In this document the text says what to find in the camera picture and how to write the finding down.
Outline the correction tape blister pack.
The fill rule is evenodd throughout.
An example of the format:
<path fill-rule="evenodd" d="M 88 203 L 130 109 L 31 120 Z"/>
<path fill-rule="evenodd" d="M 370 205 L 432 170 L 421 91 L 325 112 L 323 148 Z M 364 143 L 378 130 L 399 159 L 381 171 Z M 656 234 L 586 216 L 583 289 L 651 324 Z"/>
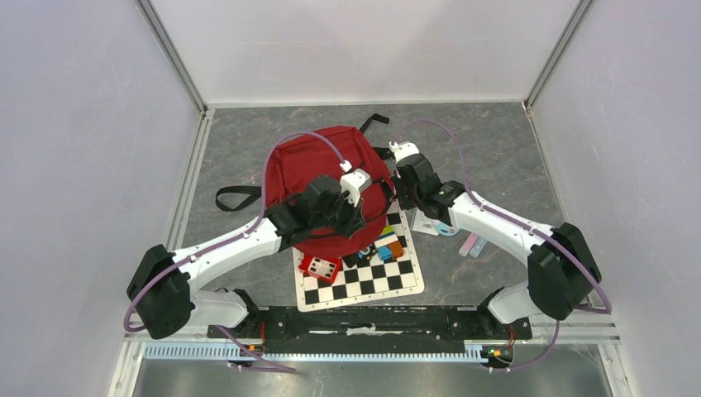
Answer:
<path fill-rule="evenodd" d="M 415 208 L 412 216 L 412 230 L 431 236 L 452 237 L 460 229 L 439 220 L 431 219 L 420 209 Z"/>

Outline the red backpack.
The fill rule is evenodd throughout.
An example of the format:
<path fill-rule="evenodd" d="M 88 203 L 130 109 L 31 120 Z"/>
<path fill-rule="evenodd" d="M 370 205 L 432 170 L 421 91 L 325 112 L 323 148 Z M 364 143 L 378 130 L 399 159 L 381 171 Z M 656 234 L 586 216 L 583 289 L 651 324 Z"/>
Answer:
<path fill-rule="evenodd" d="M 294 246 L 307 255 L 333 259 L 355 254 L 379 238 L 388 220 L 393 183 L 384 163 L 386 155 L 381 155 L 364 136 L 373 120 L 384 124 L 389 122 L 388 118 L 376 113 L 361 128 L 336 126 L 316 131 L 339 150 L 353 170 L 362 170 L 370 176 L 370 186 L 361 193 L 362 204 L 359 206 L 365 225 L 350 237 L 341 234 L 335 226 L 304 227 L 300 232 L 292 232 L 290 238 L 285 237 L 282 247 Z M 336 152 L 323 140 L 303 135 L 273 149 L 262 187 L 223 187 L 216 193 L 215 204 L 222 211 L 235 212 L 263 199 L 268 214 L 283 203 L 290 208 L 302 208 L 301 214 L 309 217 L 318 199 L 306 192 L 321 177 L 327 176 L 337 187 L 342 172 Z"/>

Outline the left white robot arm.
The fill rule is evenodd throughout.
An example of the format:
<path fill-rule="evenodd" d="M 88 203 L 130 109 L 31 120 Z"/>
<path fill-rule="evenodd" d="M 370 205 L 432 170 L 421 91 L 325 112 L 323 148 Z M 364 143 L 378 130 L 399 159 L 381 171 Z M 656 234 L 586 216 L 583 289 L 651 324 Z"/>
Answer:
<path fill-rule="evenodd" d="M 366 221 L 361 194 L 371 184 L 362 170 L 333 179 L 321 175 L 300 194 L 267 208 L 232 232 L 178 251 L 163 245 L 146 251 L 126 287 L 131 301 L 123 326 L 147 331 L 155 340 L 175 334 L 188 323 L 223 325 L 240 337 L 259 328 L 260 315 L 237 294 L 216 296 L 202 287 L 255 259 L 271 256 L 309 240 L 320 229 L 352 237 Z"/>

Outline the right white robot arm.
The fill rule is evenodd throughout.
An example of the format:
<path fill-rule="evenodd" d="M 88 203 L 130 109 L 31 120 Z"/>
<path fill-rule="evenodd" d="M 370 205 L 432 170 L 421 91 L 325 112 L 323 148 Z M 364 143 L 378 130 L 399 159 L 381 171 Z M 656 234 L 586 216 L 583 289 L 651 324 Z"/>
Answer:
<path fill-rule="evenodd" d="M 458 181 L 440 180 L 422 154 L 396 155 L 393 177 L 401 208 L 473 232 L 527 268 L 527 280 L 503 287 L 478 307 L 479 330 L 499 337 L 520 318 L 544 314 L 565 320 L 601 280 L 581 231 L 533 222 L 481 199 Z"/>

